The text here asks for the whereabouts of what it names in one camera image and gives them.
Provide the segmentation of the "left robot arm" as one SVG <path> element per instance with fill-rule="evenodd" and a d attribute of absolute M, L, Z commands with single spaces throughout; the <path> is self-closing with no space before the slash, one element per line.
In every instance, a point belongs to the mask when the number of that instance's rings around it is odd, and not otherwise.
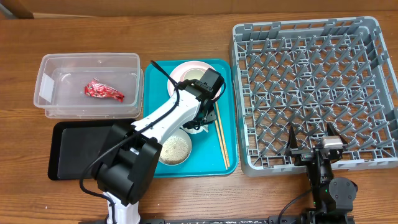
<path fill-rule="evenodd" d="M 111 127 L 98 158 L 89 166 L 99 196 L 108 203 L 107 223 L 139 223 L 138 201 L 154 178 L 163 143 L 181 127 L 199 129 L 215 118 L 214 102 L 225 84 L 209 68 L 200 79 L 173 82 L 173 95 L 132 124 Z"/>

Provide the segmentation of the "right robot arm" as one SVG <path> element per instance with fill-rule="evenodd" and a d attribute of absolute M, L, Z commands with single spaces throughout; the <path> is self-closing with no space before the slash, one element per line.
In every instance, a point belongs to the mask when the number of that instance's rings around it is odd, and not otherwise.
<path fill-rule="evenodd" d="M 320 144 L 311 149 L 299 149 L 294 127 L 289 128 L 285 155 L 294 159 L 295 166 L 305 166 L 310 189 L 289 202 L 279 213 L 278 223 L 354 223 L 348 213 L 353 210 L 358 185 L 345 177 L 335 177 L 332 163 L 343 158 L 348 143 L 331 123 Z M 287 217 L 284 212 L 297 200 L 311 193 L 313 208 L 306 208 L 296 217 Z"/>

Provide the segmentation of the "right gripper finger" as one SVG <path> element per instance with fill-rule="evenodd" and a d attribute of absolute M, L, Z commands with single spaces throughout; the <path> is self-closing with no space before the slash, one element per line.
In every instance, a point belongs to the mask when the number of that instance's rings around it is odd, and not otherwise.
<path fill-rule="evenodd" d="M 298 144 L 297 144 L 297 139 L 295 136 L 295 131 L 294 131 L 294 126 L 291 124 L 289 128 L 289 138 L 287 141 L 287 147 L 289 149 L 297 150 L 298 149 Z"/>
<path fill-rule="evenodd" d="M 331 136 L 338 136 L 338 137 L 340 138 L 341 142 L 343 143 L 343 145 L 346 145 L 346 146 L 348 145 L 346 139 L 344 139 L 344 138 L 340 135 L 340 133 L 335 129 L 333 123 L 327 122 L 326 131 L 327 131 L 327 136 L 328 136 L 328 137 L 331 137 Z"/>

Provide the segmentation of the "white rice pile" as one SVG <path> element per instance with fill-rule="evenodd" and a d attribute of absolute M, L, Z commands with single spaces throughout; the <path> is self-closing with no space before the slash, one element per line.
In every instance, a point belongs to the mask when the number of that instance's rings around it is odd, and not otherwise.
<path fill-rule="evenodd" d="M 176 165 L 183 162 L 190 153 L 190 146 L 181 137 L 171 136 L 164 142 L 160 153 L 160 160 L 167 165 Z"/>

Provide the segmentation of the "wooden chopstick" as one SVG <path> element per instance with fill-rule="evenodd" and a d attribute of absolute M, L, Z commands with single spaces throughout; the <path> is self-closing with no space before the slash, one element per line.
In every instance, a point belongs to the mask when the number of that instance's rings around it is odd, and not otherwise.
<path fill-rule="evenodd" d="M 219 126 L 219 122 L 217 119 L 215 120 L 215 127 L 216 127 L 216 132 L 217 132 L 217 136 L 218 136 L 218 140 L 219 140 L 219 144 L 220 144 L 220 149 L 221 149 L 221 154 L 223 157 L 224 166 L 225 166 L 225 169 L 228 170 L 228 164 L 227 164 L 226 155 L 225 155 L 225 151 L 224 151 L 223 141 L 221 138 L 220 126 Z"/>
<path fill-rule="evenodd" d="M 216 111 L 217 120 L 218 120 L 219 126 L 220 126 L 221 138 L 222 138 L 222 141 L 223 141 L 224 151 L 225 151 L 226 160 L 227 160 L 227 164 L 228 164 L 228 168 L 229 168 L 230 167 L 230 163 L 229 163 L 228 150 L 227 150 L 227 147 L 226 147 L 226 141 L 225 141 L 225 136 L 224 136 L 224 131 L 223 131 L 223 125 L 222 125 L 220 110 L 219 110 L 219 106 L 218 106 L 217 102 L 215 103 L 215 111 Z"/>

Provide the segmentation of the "grey bowl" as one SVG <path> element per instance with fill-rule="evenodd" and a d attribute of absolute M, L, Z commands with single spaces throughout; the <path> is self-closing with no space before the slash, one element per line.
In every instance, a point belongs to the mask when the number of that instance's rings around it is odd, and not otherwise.
<path fill-rule="evenodd" d="M 190 136 L 178 129 L 163 143 L 159 161 L 168 166 L 176 166 L 186 161 L 191 151 Z"/>

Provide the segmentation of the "white paper napkin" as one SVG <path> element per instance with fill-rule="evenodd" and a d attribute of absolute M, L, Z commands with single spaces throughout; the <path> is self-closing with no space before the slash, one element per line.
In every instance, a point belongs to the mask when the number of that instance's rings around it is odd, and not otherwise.
<path fill-rule="evenodd" d="M 199 128 L 192 128 L 192 129 L 188 129 L 188 128 L 183 128 L 183 130 L 185 131 L 185 132 L 187 132 L 188 134 L 199 134 L 199 133 L 201 133 L 201 132 L 208 132 L 208 125 L 206 124 L 206 125 L 203 125 L 203 126 L 200 126 Z"/>

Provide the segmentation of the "red foil wrapper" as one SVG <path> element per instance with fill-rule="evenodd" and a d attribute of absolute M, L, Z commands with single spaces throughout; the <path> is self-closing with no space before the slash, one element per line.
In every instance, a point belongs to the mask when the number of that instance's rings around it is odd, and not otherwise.
<path fill-rule="evenodd" d="M 117 89 L 100 83 L 98 79 L 92 79 L 85 87 L 84 94 L 94 98 L 113 98 L 119 102 L 124 101 L 124 94 Z"/>

